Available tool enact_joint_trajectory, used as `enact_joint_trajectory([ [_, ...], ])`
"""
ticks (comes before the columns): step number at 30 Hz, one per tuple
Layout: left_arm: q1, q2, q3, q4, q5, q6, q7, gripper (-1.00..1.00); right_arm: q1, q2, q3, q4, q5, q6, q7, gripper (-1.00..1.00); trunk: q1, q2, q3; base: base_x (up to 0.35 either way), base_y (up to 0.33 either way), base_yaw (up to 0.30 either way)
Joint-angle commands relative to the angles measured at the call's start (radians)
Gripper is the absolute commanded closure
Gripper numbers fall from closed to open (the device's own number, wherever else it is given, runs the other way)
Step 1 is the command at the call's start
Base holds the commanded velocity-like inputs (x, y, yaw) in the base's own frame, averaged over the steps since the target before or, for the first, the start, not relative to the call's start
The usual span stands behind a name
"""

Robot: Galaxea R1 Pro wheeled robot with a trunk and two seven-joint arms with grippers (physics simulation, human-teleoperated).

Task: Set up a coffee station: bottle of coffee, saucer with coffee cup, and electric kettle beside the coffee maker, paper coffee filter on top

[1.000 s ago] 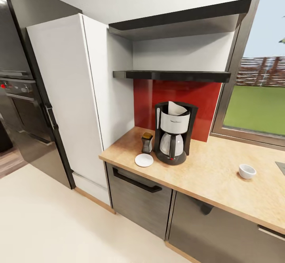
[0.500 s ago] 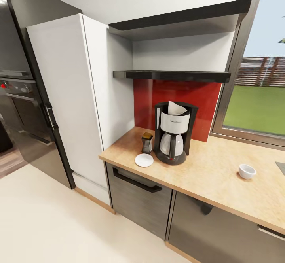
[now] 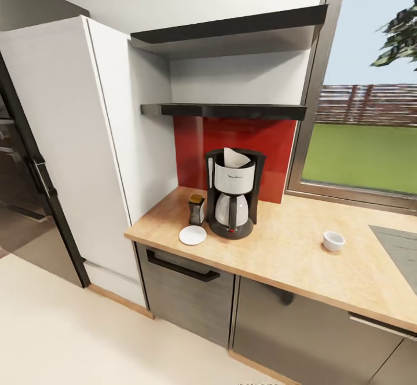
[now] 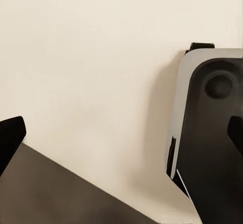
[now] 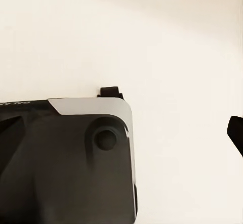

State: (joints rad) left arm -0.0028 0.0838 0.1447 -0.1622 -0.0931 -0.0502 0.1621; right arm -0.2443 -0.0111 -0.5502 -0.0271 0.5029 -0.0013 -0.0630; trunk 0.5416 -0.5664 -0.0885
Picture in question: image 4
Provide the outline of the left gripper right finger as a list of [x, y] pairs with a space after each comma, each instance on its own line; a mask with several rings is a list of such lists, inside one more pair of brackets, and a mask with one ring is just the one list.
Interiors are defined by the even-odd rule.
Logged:
[[243, 156], [243, 117], [231, 116], [227, 134]]

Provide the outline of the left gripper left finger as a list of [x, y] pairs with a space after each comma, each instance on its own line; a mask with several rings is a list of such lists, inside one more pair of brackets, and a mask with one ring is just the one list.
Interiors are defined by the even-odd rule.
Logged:
[[26, 135], [22, 116], [0, 121], [0, 176]]

